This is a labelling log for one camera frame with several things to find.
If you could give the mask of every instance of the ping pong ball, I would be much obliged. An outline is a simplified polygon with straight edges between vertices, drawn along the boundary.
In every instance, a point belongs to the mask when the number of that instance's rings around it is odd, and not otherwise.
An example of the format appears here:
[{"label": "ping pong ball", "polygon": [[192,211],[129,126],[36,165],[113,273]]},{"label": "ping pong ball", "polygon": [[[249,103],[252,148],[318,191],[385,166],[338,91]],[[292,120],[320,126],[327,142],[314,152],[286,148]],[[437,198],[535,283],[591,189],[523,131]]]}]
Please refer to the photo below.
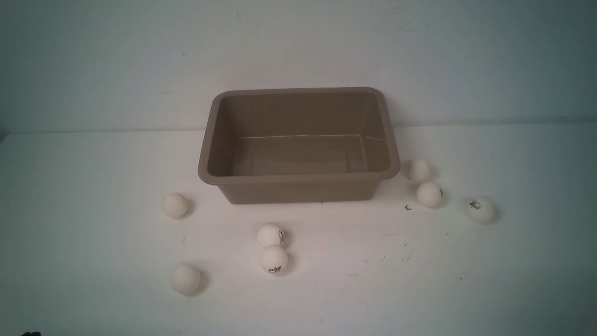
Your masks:
[{"label": "ping pong ball", "polygon": [[261,268],[268,273],[277,273],[288,265],[288,254],[280,246],[272,245],[261,253]]},{"label": "ping pong ball", "polygon": [[478,197],[469,202],[466,212],[473,221],[487,223],[496,216],[496,207],[487,198]]},{"label": "ping pong ball", "polygon": [[443,195],[441,188],[431,182],[425,182],[417,189],[417,200],[426,207],[437,207]]},{"label": "ping pong ball", "polygon": [[284,242],[284,231],[276,224],[267,224],[257,232],[259,245],[266,248],[271,245],[280,246]]},{"label": "ping pong ball", "polygon": [[408,168],[408,178],[414,182],[425,182],[431,173],[431,165],[426,160],[414,160]]},{"label": "ping pong ball", "polygon": [[180,218],[189,209],[189,202],[179,193],[168,194],[162,200],[162,211],[170,218]]},{"label": "ping pong ball", "polygon": [[197,290],[201,273],[191,265],[178,266],[170,277],[172,288],[182,295],[190,295]]}]

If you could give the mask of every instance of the brown plastic tub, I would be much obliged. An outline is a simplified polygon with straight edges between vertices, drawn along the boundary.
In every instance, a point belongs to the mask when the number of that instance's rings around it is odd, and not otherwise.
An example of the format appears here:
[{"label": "brown plastic tub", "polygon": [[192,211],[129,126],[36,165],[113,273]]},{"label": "brown plastic tub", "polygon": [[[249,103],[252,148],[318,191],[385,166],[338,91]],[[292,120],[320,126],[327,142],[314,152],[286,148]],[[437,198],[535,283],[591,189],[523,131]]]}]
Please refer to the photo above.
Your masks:
[{"label": "brown plastic tub", "polygon": [[369,200],[399,170],[386,101],[370,87],[224,92],[198,167],[233,204]]}]

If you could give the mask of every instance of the white wall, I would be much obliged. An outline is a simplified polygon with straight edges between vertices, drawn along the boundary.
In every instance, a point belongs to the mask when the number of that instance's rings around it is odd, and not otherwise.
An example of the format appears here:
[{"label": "white wall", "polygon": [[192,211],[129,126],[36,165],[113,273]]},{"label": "white wall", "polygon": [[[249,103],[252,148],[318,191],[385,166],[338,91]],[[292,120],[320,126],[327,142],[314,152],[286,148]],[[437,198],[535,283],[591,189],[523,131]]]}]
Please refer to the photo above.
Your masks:
[{"label": "white wall", "polygon": [[597,120],[594,1],[15,1],[0,126],[202,129],[225,90],[369,85],[395,124]]}]

